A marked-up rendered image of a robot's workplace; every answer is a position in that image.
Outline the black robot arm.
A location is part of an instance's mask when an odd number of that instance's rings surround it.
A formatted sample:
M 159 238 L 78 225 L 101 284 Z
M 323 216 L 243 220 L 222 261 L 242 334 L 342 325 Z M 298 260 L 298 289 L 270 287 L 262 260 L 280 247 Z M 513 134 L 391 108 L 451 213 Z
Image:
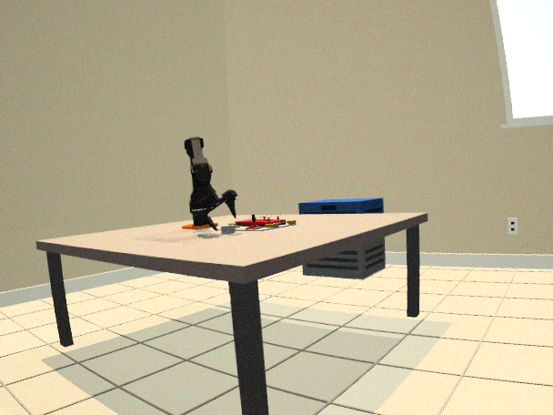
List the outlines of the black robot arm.
M 208 206 L 211 206 L 217 199 L 217 194 L 214 190 L 208 190 L 207 195 L 199 195 L 199 193 L 207 187 L 212 187 L 210 184 L 211 173 L 213 173 L 212 167 L 207 164 L 207 160 L 203 155 L 204 140 L 200 137 L 190 137 L 185 140 L 185 150 L 190 157 L 190 169 L 193 180 L 193 192 L 191 194 L 190 213 L 193 213 L 194 225 L 192 227 L 206 226 L 205 222 L 196 222 L 194 215 L 201 209 L 205 210 Z M 194 211 L 192 211 L 194 210 Z

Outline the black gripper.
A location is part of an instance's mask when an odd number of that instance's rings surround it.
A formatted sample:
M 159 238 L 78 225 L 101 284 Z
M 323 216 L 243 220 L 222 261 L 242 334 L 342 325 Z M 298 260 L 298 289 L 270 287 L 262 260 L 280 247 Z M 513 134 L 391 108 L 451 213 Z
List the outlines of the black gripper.
M 214 190 L 216 192 L 215 189 L 213 189 L 213 187 L 207 187 L 205 188 L 204 190 L 202 190 L 199 195 L 207 195 L 207 191 L 210 191 L 210 190 Z M 214 203 L 211 205 L 211 206 L 208 206 L 207 209 L 205 210 L 199 210 L 198 212 L 195 213 L 194 215 L 194 219 L 196 222 L 205 222 L 207 223 L 212 229 L 214 229 L 215 231 L 218 231 L 217 230 L 217 227 L 215 225 L 215 223 L 213 222 L 212 218 L 211 217 L 208 217 L 208 213 L 211 212 L 212 210 L 214 210 L 215 208 L 217 208 L 220 204 L 222 204 L 224 201 L 225 203 L 227 204 L 231 214 L 233 215 L 234 218 L 236 218 L 236 211 L 235 211 L 235 200 L 236 200 L 236 196 L 237 196 L 237 193 L 235 190 L 231 190 L 231 189 L 228 189 L 226 192 L 224 192 L 223 194 L 221 194 L 221 198 L 219 198 L 217 196 L 217 201 L 215 200 Z M 217 204 L 218 203 L 218 204 Z

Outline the red and black joystick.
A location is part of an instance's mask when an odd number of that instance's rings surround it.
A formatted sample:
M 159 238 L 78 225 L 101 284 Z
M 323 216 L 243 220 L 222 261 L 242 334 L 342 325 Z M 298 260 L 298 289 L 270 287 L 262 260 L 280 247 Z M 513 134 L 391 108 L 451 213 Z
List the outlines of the red and black joystick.
M 252 223 L 251 223 L 251 226 L 248 226 L 249 228 L 258 228 L 259 225 L 256 224 L 256 221 L 255 221 L 255 214 L 252 215 Z

